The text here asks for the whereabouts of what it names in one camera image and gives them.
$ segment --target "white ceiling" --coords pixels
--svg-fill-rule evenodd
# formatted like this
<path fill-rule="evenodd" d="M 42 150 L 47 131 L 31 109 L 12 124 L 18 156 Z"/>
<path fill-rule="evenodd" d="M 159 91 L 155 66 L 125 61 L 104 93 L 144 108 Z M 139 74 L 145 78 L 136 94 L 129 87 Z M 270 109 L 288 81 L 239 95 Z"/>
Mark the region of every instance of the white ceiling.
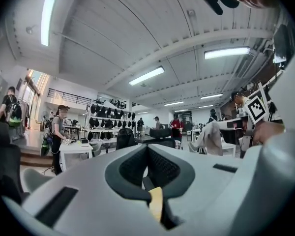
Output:
<path fill-rule="evenodd" d="M 279 19 L 277 9 L 243 5 L 221 5 L 224 13 L 218 16 L 203 0 L 57 0 L 45 47 L 40 44 L 43 2 L 16 0 L 11 35 L 20 64 L 150 107 L 185 102 L 172 109 L 225 102 L 267 60 L 260 51 Z M 33 25 L 33 34 L 27 34 L 25 28 Z M 243 56 L 204 60 L 204 51 L 235 46 L 252 48 L 249 66 L 242 68 Z M 129 85 L 160 65 L 165 73 L 144 81 L 145 87 Z M 200 101 L 214 93 L 223 96 Z"/>

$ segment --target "fluorescent light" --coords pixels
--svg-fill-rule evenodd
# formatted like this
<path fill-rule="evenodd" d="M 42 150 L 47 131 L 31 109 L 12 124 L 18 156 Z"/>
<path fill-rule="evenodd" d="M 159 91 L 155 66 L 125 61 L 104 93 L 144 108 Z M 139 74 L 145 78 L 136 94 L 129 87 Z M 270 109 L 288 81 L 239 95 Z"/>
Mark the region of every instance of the fluorescent light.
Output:
<path fill-rule="evenodd" d="M 220 97 L 222 96 L 223 94 L 222 93 L 219 93 L 219 94 L 215 94 L 215 95 L 210 95 L 210 96 L 203 96 L 201 97 L 201 99 L 209 99 L 209 98 L 214 98 L 214 97 Z"/>
<path fill-rule="evenodd" d="M 203 106 L 203 107 L 199 107 L 199 108 L 208 108 L 208 107 L 213 107 L 214 105 L 208 105 L 208 106 Z"/>
<path fill-rule="evenodd" d="M 49 30 L 50 30 L 50 21 L 51 14 L 56 0 L 45 0 L 43 13 L 41 16 L 41 44 L 49 46 Z"/>
<path fill-rule="evenodd" d="M 171 105 L 176 105 L 176 104 L 181 104 L 181 103 L 183 103 L 183 101 L 165 104 L 164 106 L 171 106 Z"/>
<path fill-rule="evenodd" d="M 135 85 L 137 83 L 140 83 L 142 81 L 145 81 L 145 80 L 147 80 L 149 78 L 152 78 L 152 77 L 154 77 L 156 75 L 159 75 L 159 74 L 161 74 L 163 72 L 165 72 L 164 71 L 164 68 L 162 66 L 160 66 L 159 68 L 157 68 L 157 69 L 155 69 L 155 70 L 153 70 L 153 71 L 151 71 L 151 72 L 149 72 L 149 73 L 147 73 L 145 75 L 142 75 L 138 79 L 135 79 L 133 81 L 130 81 L 129 84 L 133 86 L 133 85 Z"/>
<path fill-rule="evenodd" d="M 244 55 L 250 52 L 250 47 L 227 48 L 222 50 L 214 50 L 205 52 L 205 59 L 213 59 L 218 57 Z"/>

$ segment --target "green backpack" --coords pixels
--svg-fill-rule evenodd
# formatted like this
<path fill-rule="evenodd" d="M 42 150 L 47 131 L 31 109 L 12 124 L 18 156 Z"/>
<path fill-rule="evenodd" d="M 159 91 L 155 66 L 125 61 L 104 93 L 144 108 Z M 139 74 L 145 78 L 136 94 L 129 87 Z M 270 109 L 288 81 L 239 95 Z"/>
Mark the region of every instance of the green backpack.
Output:
<path fill-rule="evenodd" d="M 8 106 L 5 120 L 10 127 L 18 127 L 22 123 L 21 105 L 18 102 L 13 102 L 13 97 L 11 95 L 9 95 L 9 97 L 12 103 Z"/>

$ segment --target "staircase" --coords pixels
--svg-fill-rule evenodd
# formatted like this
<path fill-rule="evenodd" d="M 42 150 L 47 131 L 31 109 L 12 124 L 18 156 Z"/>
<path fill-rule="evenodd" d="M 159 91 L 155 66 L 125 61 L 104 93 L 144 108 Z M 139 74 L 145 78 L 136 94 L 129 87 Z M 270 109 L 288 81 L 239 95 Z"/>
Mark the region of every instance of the staircase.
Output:
<path fill-rule="evenodd" d="M 53 157 L 51 155 L 40 156 L 39 151 L 21 148 L 21 165 L 50 168 L 52 162 Z"/>

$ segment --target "yellow tag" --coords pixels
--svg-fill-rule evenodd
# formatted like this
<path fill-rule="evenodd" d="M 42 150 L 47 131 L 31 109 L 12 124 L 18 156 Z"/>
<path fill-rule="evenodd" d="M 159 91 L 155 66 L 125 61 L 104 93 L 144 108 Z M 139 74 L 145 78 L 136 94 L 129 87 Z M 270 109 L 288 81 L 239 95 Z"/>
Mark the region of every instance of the yellow tag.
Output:
<path fill-rule="evenodd" d="M 149 191 L 152 196 L 152 201 L 149 203 L 149 210 L 153 217 L 160 222 L 163 209 L 163 191 L 161 187 L 154 188 Z"/>

